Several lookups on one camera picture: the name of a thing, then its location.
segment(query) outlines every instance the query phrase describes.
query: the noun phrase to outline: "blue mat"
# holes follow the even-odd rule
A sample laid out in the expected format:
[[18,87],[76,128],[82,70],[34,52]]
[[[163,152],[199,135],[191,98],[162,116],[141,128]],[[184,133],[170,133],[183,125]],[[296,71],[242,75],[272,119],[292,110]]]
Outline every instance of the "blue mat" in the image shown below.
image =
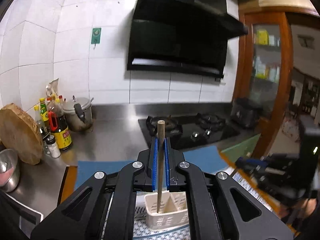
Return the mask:
[[[197,165],[202,171],[207,173],[215,174],[217,171],[224,170],[228,167],[227,163],[220,158],[218,150],[215,146],[187,151],[183,154],[186,161]],[[106,174],[114,173],[120,171],[124,166],[134,161],[135,160],[118,162],[79,161],[75,189],[83,184],[96,171],[104,171]],[[165,177],[163,179],[162,187],[166,187]]]

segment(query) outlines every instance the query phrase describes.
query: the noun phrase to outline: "gas cooktop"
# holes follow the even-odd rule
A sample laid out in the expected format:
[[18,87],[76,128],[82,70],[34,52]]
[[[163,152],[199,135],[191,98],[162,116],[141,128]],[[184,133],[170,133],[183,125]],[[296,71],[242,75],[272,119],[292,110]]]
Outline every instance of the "gas cooktop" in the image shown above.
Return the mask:
[[239,132],[214,114],[151,117],[139,119],[143,136],[151,147],[152,137],[157,134],[157,122],[165,121],[165,136],[170,137],[172,149],[184,150],[204,146],[237,136]]

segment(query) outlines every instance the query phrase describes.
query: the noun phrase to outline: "wooden cutting board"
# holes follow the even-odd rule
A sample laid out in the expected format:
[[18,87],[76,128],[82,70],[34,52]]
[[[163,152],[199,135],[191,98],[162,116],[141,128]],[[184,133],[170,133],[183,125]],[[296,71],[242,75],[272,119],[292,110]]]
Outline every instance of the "wooden cutting board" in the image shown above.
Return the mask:
[[14,103],[0,110],[0,140],[18,152],[28,164],[38,164],[42,156],[42,137],[35,120]]

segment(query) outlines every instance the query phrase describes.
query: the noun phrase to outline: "stove knob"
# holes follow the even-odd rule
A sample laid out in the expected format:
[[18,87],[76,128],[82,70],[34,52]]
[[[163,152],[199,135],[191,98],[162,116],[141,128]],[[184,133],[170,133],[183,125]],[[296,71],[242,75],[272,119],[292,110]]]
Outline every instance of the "stove knob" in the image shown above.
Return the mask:
[[205,132],[204,132],[207,136],[210,136],[210,134],[211,134],[211,130],[209,130],[209,129],[207,129],[207,130],[205,130]]
[[197,138],[199,136],[198,132],[193,132],[191,138]]

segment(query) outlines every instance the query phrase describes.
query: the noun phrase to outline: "metal bowl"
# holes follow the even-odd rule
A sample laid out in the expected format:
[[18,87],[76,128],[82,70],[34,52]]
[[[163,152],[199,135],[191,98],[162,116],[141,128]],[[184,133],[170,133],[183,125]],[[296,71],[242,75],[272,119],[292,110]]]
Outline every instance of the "metal bowl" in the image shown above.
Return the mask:
[[18,154],[15,150],[5,149],[0,152],[0,189],[4,192],[13,191],[20,179]]

